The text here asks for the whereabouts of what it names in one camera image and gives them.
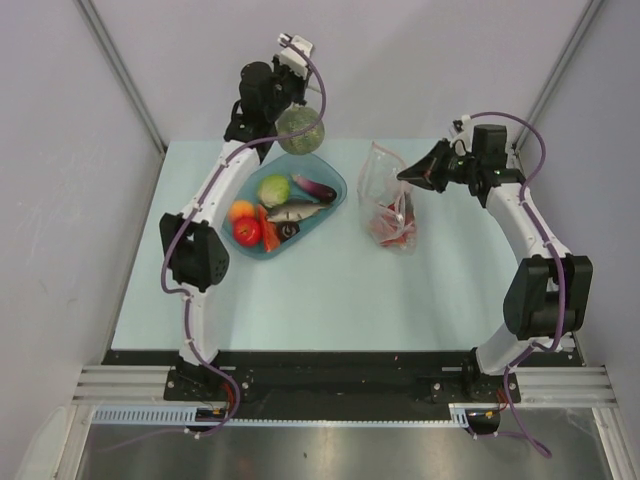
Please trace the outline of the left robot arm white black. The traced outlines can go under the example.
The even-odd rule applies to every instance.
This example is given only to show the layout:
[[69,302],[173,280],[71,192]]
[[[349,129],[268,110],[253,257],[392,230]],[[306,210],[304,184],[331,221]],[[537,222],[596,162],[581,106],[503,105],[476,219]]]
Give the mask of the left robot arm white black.
[[293,104],[305,102],[317,72],[309,55],[286,48],[271,63],[252,62],[240,73],[221,152],[191,201],[160,220],[163,263],[160,282],[183,303],[184,344],[176,370],[197,398],[214,397],[233,379],[214,367],[218,350],[205,340],[204,303],[229,268],[229,253],[219,232],[240,187],[258,169],[274,142],[276,122]]

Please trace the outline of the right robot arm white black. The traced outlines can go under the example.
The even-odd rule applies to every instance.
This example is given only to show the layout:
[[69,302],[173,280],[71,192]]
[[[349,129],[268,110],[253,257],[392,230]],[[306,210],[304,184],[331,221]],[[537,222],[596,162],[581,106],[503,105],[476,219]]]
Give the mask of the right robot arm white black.
[[461,376],[463,393],[484,401],[497,378],[534,350],[555,352],[562,338],[579,331],[593,278],[593,264],[573,254],[542,218],[527,177],[508,167],[507,128],[453,123],[452,139],[441,139],[397,178],[442,193],[451,183],[465,185],[494,218],[518,262],[503,301],[503,325],[473,351],[474,368]]

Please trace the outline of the clear zip top bag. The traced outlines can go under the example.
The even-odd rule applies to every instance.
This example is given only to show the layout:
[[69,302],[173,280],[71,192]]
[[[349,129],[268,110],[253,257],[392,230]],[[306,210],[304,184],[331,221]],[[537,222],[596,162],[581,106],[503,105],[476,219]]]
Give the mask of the clear zip top bag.
[[[371,143],[367,159],[358,177],[357,198],[360,224],[375,243],[370,234],[369,223],[378,209],[397,202],[405,196],[408,196],[413,204],[412,186],[397,179],[397,174],[406,168],[405,161],[395,152],[376,142]],[[415,251],[416,246],[409,251],[398,248],[384,249],[410,255]]]

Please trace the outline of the green striped melon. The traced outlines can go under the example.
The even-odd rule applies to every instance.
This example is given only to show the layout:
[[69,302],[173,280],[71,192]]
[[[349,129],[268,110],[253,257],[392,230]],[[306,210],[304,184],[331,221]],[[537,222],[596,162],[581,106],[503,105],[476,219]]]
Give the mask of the green striped melon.
[[292,155],[306,155],[319,149],[325,139],[325,127],[319,112],[294,103],[276,122],[280,147]]

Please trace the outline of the red cherry tomato bunch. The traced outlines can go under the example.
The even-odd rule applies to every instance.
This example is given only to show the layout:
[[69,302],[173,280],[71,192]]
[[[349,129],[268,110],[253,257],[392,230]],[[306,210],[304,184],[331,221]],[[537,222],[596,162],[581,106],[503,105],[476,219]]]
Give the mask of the red cherry tomato bunch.
[[413,250],[417,228],[411,199],[405,196],[386,207],[380,207],[369,223],[370,234],[383,248]]

